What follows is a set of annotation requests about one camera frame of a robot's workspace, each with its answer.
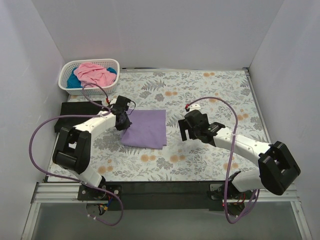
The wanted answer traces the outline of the purple t-shirt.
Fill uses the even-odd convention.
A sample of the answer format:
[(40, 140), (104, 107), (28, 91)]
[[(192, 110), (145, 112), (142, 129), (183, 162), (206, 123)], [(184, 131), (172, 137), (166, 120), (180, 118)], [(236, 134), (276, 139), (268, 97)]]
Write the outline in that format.
[(129, 147), (161, 150), (167, 145), (166, 110), (134, 110), (130, 127), (123, 131), (121, 143)]

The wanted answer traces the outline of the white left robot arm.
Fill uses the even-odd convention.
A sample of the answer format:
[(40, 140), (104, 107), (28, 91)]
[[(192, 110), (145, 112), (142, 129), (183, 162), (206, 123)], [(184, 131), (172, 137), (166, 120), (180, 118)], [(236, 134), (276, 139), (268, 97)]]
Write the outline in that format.
[(80, 182), (91, 185), (89, 194), (95, 200), (106, 196), (106, 187), (101, 184), (103, 177), (91, 165), (91, 147), (93, 140), (106, 130), (116, 128), (126, 130), (131, 126), (127, 111), (133, 101), (119, 95), (111, 101), (110, 108), (103, 108), (98, 114), (73, 127), (62, 127), (52, 161), (68, 170)]

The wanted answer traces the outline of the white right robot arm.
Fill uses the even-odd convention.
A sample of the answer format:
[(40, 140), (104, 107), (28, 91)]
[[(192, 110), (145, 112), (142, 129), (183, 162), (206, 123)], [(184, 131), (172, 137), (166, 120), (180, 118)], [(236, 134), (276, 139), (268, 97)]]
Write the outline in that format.
[(188, 112), (178, 121), (178, 125), (183, 141), (200, 140), (204, 144), (229, 150), (258, 167), (257, 170), (234, 173), (228, 177), (226, 192), (232, 199), (239, 198), (246, 191), (258, 189), (281, 196), (301, 174), (300, 167), (283, 142), (270, 144), (235, 135), (221, 123), (209, 123), (208, 116), (199, 110)]

